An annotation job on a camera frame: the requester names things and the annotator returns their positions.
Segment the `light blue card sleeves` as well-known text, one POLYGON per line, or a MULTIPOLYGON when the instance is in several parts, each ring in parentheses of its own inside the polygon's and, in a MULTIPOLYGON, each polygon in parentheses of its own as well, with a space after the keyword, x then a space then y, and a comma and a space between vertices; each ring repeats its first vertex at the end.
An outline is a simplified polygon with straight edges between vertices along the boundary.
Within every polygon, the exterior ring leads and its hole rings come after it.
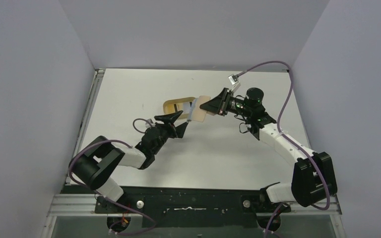
POLYGON ((195 98, 191 103, 190 103, 190 110, 189 114, 187 117, 187 122, 191 122, 193 120, 196 120, 197 118, 197 110, 199 109, 198 105, 198 98, 195 98))

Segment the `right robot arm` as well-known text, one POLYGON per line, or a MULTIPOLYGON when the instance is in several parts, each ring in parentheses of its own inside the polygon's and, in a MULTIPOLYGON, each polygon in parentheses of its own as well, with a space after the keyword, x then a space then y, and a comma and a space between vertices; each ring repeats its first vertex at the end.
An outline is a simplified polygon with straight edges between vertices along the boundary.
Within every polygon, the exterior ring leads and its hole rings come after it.
POLYGON ((284 132, 278 121, 266 112, 263 97, 264 92, 255 87, 248 89, 242 99, 235 97, 232 90, 224 88, 218 96, 201 103, 199 108, 214 115, 233 113, 241 116, 247 131, 255 139, 273 148, 292 166, 290 182, 277 182, 265 188, 265 194, 259 198, 262 210, 271 212, 281 202, 328 209, 331 197, 337 193, 330 155, 305 147, 284 132))

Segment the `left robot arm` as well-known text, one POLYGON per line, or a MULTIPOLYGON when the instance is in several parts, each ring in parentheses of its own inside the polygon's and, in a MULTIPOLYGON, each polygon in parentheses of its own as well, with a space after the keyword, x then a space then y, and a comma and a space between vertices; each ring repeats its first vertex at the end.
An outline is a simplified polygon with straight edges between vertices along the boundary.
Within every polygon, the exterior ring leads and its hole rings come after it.
POLYGON ((155 116, 156 123, 146 129, 141 141, 134 147, 127 145, 121 149, 115 146, 119 140, 96 137, 72 158, 68 168, 69 177, 75 183, 107 198, 107 205, 113 212, 124 211, 127 199, 123 196, 124 190, 111 178, 112 173, 118 166, 139 170, 148 168, 168 139, 183 138, 188 123, 174 125, 182 113, 178 111, 155 116))

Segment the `yellow card with black stripe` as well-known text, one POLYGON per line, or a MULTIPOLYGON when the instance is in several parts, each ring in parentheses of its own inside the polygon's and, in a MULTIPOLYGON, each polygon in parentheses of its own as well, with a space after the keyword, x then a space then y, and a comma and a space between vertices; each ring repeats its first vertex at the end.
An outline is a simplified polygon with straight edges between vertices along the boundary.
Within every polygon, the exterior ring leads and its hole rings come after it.
POLYGON ((167 113, 169 114, 179 111, 177 104, 169 104, 167 105, 166 109, 167 109, 167 113))

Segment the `beige oval plastic tray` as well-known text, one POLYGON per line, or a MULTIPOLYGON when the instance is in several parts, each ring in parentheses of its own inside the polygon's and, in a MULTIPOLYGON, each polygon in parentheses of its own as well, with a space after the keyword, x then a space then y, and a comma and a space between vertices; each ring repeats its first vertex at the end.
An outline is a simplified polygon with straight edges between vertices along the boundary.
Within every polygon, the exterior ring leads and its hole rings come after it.
POLYGON ((182 115, 189 114, 195 99, 195 97, 185 97, 167 100, 163 103, 163 112, 165 115, 178 111, 183 111, 182 115))

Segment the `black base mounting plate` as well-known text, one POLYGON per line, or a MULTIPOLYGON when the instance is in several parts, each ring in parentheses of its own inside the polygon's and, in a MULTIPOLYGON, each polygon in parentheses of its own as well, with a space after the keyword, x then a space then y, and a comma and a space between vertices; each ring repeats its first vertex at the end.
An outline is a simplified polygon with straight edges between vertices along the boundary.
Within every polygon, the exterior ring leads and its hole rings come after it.
POLYGON ((258 190, 123 187, 119 203, 155 220, 159 228, 256 228, 277 207, 258 190))

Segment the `aluminium frame rail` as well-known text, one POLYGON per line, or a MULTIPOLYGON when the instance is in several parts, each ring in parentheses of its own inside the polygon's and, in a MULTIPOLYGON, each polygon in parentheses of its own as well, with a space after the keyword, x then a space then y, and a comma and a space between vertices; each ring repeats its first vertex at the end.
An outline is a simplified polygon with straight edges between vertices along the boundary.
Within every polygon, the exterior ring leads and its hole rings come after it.
MULTIPOLYGON (((57 217, 118 217, 128 218, 140 216, 128 210, 117 212, 120 207, 114 206, 109 208, 108 205, 98 211, 101 203, 92 194, 57 194, 53 197, 51 207, 48 211, 46 222, 42 230, 42 238, 50 238, 53 234, 54 225, 56 224, 57 217)), ((346 232, 342 225, 341 210, 339 203, 335 197, 331 198, 330 207, 327 210, 319 210, 312 206, 303 207, 296 202, 289 202, 288 206, 291 208, 290 215, 327 215, 331 220, 331 227, 337 238, 345 238, 346 232)), ((218 205, 209 207, 208 205, 194 205, 192 203, 166 205, 166 209, 162 214, 168 211, 211 211, 211 212, 226 212, 231 208, 230 205, 225 208, 220 208, 218 205)))

